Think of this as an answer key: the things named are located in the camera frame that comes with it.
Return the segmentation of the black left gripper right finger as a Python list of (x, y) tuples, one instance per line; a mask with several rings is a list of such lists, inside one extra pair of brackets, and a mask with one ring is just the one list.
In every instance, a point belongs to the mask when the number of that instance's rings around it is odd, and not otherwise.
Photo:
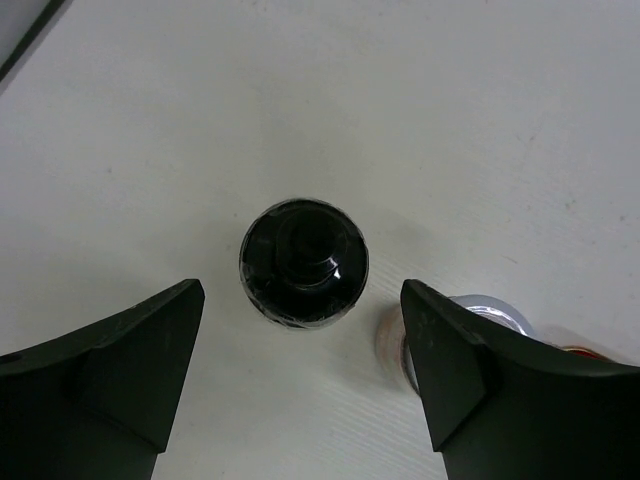
[(476, 315), (428, 285), (401, 289), (434, 451), (451, 479), (635, 479), (639, 370)]

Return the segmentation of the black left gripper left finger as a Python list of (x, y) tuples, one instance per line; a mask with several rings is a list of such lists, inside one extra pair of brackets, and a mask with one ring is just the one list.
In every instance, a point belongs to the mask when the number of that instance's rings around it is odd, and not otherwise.
[(149, 479), (168, 446), (204, 308), (189, 279), (1, 358), (4, 479)]

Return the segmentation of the small black-cap dark bottle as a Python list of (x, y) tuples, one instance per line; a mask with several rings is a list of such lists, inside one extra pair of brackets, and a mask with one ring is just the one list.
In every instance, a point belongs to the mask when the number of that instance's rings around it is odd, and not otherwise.
[(272, 205), (239, 252), (244, 292), (267, 320), (294, 330), (329, 326), (362, 295), (369, 273), (364, 235), (341, 209), (314, 198)]

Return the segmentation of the silver-lid red-label jar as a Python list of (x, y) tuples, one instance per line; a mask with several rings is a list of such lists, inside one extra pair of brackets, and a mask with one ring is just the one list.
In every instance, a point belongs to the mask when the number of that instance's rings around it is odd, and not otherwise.
[[(498, 298), (470, 294), (450, 296), (447, 300), (457, 304), (458, 308), (466, 309), (501, 328), (527, 337), (524, 353), (532, 354), (532, 357), (525, 360), (521, 356), (522, 365), (536, 365), (543, 371), (566, 374), (568, 368), (576, 364), (576, 360), (571, 360), (571, 356), (614, 363), (611, 358), (584, 346), (558, 346), (546, 343), (546, 347), (542, 347), (543, 341), (528, 320), (515, 307)], [(381, 319), (376, 333), (376, 355), (388, 375), (399, 385), (417, 395), (420, 394), (400, 305)]]

